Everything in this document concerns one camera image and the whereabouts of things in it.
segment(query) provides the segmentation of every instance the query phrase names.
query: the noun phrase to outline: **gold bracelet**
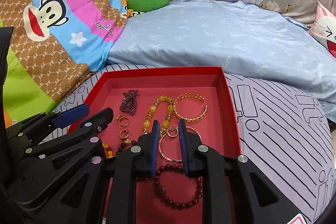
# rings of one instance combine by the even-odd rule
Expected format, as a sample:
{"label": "gold bracelet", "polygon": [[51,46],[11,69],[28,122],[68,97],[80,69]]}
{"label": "gold bracelet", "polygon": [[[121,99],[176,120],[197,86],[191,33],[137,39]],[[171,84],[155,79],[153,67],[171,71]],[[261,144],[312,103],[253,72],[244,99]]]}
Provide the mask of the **gold bracelet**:
{"label": "gold bracelet", "polygon": [[[199,136],[199,138],[202,140],[201,135],[197,132],[197,130],[196,130],[195,128],[192,128],[192,127],[186,127],[186,128],[188,128],[188,129],[194,131],[194,133],[196,133],[196,134]],[[177,134],[176,134],[176,135],[173,135],[173,136],[170,135],[169,132],[174,131],[174,130],[176,130]],[[171,128],[169,128],[169,130],[168,130],[166,133],[164,133],[164,134],[162,135],[162,137],[161,137],[160,140],[159,140],[159,152],[160,152],[161,156],[162,156],[164,159],[168,160],[168,161],[182,162],[182,159],[181,159],[181,160],[172,160],[171,158],[168,158],[167,156],[164,155],[164,153],[163,153],[162,150],[161,150],[161,142],[162,142],[163,138],[164,138],[166,135],[168,135],[168,136],[171,137],[171,138],[176,138],[178,134],[179,134],[179,128],[176,127],[176,126],[175,126],[175,127],[171,127]]]}
{"label": "gold bracelet", "polygon": [[176,105],[179,101],[181,101],[182,99],[184,98],[188,98],[188,97],[191,97],[191,98],[195,98],[195,99],[198,99],[200,100],[202,103],[204,103],[204,98],[199,95],[199,94],[195,94],[195,93],[184,93],[182,95],[180,95],[179,97],[176,98],[174,104],[173,104],[173,108],[174,108],[174,113],[175,113],[175,116],[181,120],[183,119],[186,123],[196,123],[196,122],[199,122],[200,120],[203,119],[203,117],[205,116],[206,112],[207,112],[207,109],[208,109],[208,105],[205,105],[205,108],[204,108],[204,111],[203,113],[196,117],[196,118],[184,118],[182,117],[180,114],[177,113],[176,111]]}

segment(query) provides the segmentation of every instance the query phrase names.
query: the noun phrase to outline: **red tray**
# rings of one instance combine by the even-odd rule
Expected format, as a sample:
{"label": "red tray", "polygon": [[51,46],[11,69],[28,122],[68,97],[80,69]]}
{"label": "red tray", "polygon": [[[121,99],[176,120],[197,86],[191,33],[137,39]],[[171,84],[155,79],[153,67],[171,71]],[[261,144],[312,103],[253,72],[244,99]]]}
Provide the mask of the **red tray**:
{"label": "red tray", "polygon": [[[119,110],[124,98],[123,92],[128,92],[130,89],[139,90],[137,113],[134,116]],[[106,72],[93,87],[85,103],[90,107],[89,116],[110,107],[114,110],[115,117],[118,114],[128,117],[130,125],[127,129],[131,132],[130,139],[137,140],[142,134],[142,123],[156,98],[166,95],[175,100],[187,92],[202,95],[205,102],[203,104],[194,98],[181,100],[177,105],[180,115],[188,118],[197,117],[203,112],[204,105],[208,105],[207,113],[200,122],[187,124],[200,133],[203,144],[213,147],[225,156],[237,157],[241,154],[236,115],[221,67],[171,67]],[[156,119],[162,124],[166,112],[167,103],[162,102],[153,120]],[[178,125],[175,116],[170,125]],[[69,132],[75,127],[76,124],[73,124]],[[122,129],[125,128],[114,118],[99,137],[116,152],[122,142],[119,137]],[[164,138],[162,151],[168,157],[180,159],[179,149],[178,138]],[[172,164],[159,154],[157,168],[167,163]],[[163,173],[160,182],[166,188],[167,196],[179,203],[191,201],[196,190],[195,180],[172,172]],[[201,224],[202,200],[190,209],[173,210],[156,197],[153,180],[139,182],[136,189],[136,218],[137,224]]]}

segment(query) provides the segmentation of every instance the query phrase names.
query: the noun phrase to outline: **blue bristles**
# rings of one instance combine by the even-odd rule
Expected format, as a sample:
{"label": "blue bristles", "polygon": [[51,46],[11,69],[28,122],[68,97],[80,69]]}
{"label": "blue bristles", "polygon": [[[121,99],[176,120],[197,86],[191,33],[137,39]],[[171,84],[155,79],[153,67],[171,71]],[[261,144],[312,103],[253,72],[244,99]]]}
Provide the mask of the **blue bristles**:
{"label": "blue bristles", "polygon": [[184,134],[188,134],[188,132],[184,132],[185,127],[183,127],[182,120],[179,121],[178,127],[179,127],[178,138],[179,138],[179,141],[180,141],[180,149],[181,149],[183,170],[184,170],[184,174],[186,176],[188,176],[188,173],[189,173],[189,165],[188,165],[189,164],[189,157],[188,157],[187,146],[186,146],[185,135],[184,135]]}
{"label": "blue bristles", "polygon": [[156,170],[156,162],[158,160],[158,153],[159,153],[159,129],[160,125],[158,122],[153,124],[152,133],[154,134],[154,141],[152,146],[152,158],[151,158],[151,176],[154,176],[154,172]]}

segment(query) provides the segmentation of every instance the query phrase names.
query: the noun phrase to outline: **ring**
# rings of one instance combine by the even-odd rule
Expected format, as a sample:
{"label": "ring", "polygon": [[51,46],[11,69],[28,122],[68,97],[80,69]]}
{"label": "ring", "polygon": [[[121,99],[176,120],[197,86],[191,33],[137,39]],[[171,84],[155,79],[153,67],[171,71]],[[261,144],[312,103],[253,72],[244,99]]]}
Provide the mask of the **ring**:
{"label": "ring", "polygon": [[[123,120],[127,120],[128,123],[127,123],[127,124],[122,124],[121,121],[123,121]],[[121,115],[121,114],[119,114],[119,115],[117,116],[117,121],[118,121],[118,123],[119,123],[122,127],[126,127],[126,126],[128,126],[129,123],[130,123],[129,118],[127,118],[127,117],[125,117],[125,116],[123,116],[123,115]]]}
{"label": "ring", "polygon": [[[199,136],[199,138],[202,139],[202,138],[201,138],[201,135],[197,132],[197,130],[196,130],[195,128],[192,128],[192,127],[186,127],[186,128],[189,128],[189,129],[191,129],[192,131],[194,131],[194,133],[196,133],[196,134]],[[176,130],[176,131],[177,131],[177,134],[176,134],[175,136],[171,136],[171,135],[169,134],[169,132],[170,132],[170,131],[173,131],[173,130]],[[164,138],[166,135],[169,135],[169,137],[171,136],[171,138],[176,138],[178,134],[179,134],[179,128],[178,128],[178,127],[172,127],[172,128],[170,128],[165,134],[163,134],[162,137],[161,137],[160,140],[159,140],[159,152],[160,152],[161,156],[162,156],[164,159],[168,160],[168,161],[182,162],[182,159],[181,159],[181,160],[173,160],[173,159],[171,159],[171,158],[168,158],[167,156],[164,155],[164,153],[163,153],[162,150],[161,150],[161,142],[162,142],[163,138]]]}
{"label": "ring", "polygon": [[[127,136],[122,137],[121,134],[122,134],[124,131],[126,132]],[[125,139],[128,139],[128,133],[129,133],[129,130],[128,130],[128,129],[123,129],[122,131],[120,131],[119,136],[120,136],[120,138],[122,138],[123,140],[125,140]]]}
{"label": "ring", "polygon": [[177,110],[176,110],[176,105],[179,101],[181,101],[182,99],[184,98],[188,98],[188,97],[191,97],[191,98],[195,98],[195,99],[198,99],[200,100],[202,103],[204,103],[204,98],[199,95],[199,94],[196,94],[196,93],[184,93],[182,95],[180,95],[179,97],[176,98],[174,104],[173,104],[173,108],[174,108],[174,113],[175,113],[175,116],[179,119],[179,120],[184,120],[186,123],[196,123],[196,122],[199,122],[200,120],[203,119],[203,117],[205,116],[206,112],[207,112],[207,109],[208,109],[208,105],[205,105],[205,108],[204,108],[204,111],[203,113],[196,117],[196,118],[184,118],[182,117],[180,114],[177,113]]}

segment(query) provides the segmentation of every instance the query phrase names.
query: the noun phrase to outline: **colorful blanket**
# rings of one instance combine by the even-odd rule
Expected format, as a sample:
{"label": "colorful blanket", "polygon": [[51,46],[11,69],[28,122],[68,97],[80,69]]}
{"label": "colorful blanket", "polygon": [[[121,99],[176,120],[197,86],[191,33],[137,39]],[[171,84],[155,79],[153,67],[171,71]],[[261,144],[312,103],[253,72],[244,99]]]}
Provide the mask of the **colorful blanket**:
{"label": "colorful blanket", "polygon": [[103,67],[128,15],[126,0],[0,0],[14,26],[4,86],[6,125],[48,112]]}

